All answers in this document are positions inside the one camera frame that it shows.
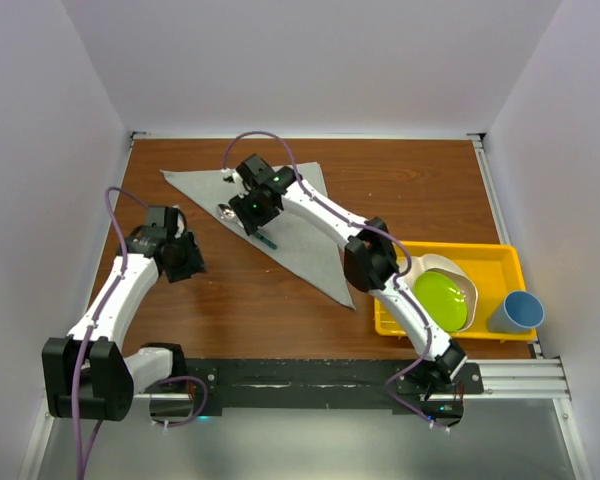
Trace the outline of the spoon with teal handle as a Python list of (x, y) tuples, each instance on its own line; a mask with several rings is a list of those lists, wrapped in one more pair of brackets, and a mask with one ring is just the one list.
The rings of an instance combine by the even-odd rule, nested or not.
[[(219, 218), (221, 220), (223, 220), (224, 222), (233, 223), (233, 224), (236, 224), (240, 228), (244, 228), (241, 220), (238, 218), (235, 211), (228, 204), (218, 204), (216, 207), (216, 211), (219, 215)], [(262, 244), (268, 246), (272, 250), (278, 249), (278, 246), (276, 243), (274, 243), (268, 237), (266, 237), (265, 235), (263, 235), (259, 232), (254, 233), (253, 237), (256, 240), (258, 240), (259, 242), (261, 242)]]

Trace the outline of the grey cloth napkin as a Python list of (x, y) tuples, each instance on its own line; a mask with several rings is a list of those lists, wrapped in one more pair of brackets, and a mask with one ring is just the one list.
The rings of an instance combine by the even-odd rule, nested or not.
[(226, 204), (236, 191), (232, 184), (222, 181), (218, 170), (164, 170), (162, 175), (167, 183), (238, 237), (334, 301), (350, 309), (355, 308), (344, 276), (340, 251), (336, 243), (316, 227), (294, 214), (282, 212), (261, 229), (262, 235), (276, 245), (271, 248), (247, 236), (241, 226), (220, 215), (218, 205)]

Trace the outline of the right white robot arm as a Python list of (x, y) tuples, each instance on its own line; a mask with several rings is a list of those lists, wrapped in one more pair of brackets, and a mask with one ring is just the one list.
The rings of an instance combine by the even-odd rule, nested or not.
[(253, 154), (235, 168), (221, 169), (222, 179), (238, 188), (229, 200), (247, 235), (251, 236), (281, 213), (305, 220), (336, 243), (343, 253), (347, 282), (379, 300), (398, 321), (415, 348), (412, 369), (439, 393), (461, 380), (467, 355), (427, 313), (399, 269), (395, 249), (404, 246), (379, 217), (366, 219), (316, 190), (296, 167), (274, 169)]

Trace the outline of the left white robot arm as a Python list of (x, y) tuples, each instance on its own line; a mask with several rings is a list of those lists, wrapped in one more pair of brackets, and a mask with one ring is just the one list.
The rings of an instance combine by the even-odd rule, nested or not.
[(93, 304), (63, 338), (42, 349), (49, 413), (70, 418), (121, 421), (138, 393), (156, 384), (165, 392), (187, 380), (183, 350), (173, 343), (147, 343), (125, 357), (127, 330), (160, 277), (171, 283), (206, 270), (194, 233), (181, 210), (151, 206), (144, 224), (118, 249), (112, 271)]

